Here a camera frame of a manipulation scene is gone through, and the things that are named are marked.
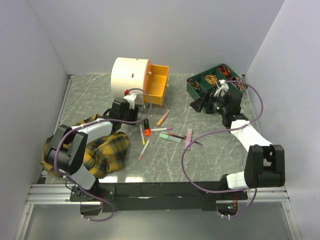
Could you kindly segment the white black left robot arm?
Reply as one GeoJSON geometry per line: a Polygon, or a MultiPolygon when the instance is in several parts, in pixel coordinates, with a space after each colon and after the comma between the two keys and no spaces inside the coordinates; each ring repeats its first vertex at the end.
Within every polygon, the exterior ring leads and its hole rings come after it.
{"type": "Polygon", "coordinates": [[[116,98],[103,115],[95,114],[70,127],[60,125],[46,140],[41,164],[50,174],[67,174],[88,201],[100,195],[98,180],[124,168],[129,149],[122,122],[134,125],[139,106],[116,98]]]}

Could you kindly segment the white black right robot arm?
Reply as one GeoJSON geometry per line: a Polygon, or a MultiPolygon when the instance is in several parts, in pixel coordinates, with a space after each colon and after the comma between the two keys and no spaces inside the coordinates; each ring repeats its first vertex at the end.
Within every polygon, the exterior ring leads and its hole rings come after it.
{"type": "Polygon", "coordinates": [[[221,93],[204,92],[190,103],[196,111],[219,114],[226,130],[237,138],[247,151],[244,171],[227,174],[219,187],[220,196],[231,199],[237,190],[275,188],[285,184],[285,150],[266,140],[241,113],[242,94],[237,90],[221,93]]]}

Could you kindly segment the round beige drawer cabinet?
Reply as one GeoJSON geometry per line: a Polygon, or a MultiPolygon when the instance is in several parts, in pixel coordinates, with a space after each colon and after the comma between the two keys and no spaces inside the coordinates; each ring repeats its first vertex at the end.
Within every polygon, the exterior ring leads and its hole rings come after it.
{"type": "Polygon", "coordinates": [[[152,64],[150,59],[118,57],[110,76],[111,92],[114,98],[122,98],[125,91],[133,88],[137,94],[135,103],[152,103],[162,106],[167,87],[169,67],[152,64]]]}

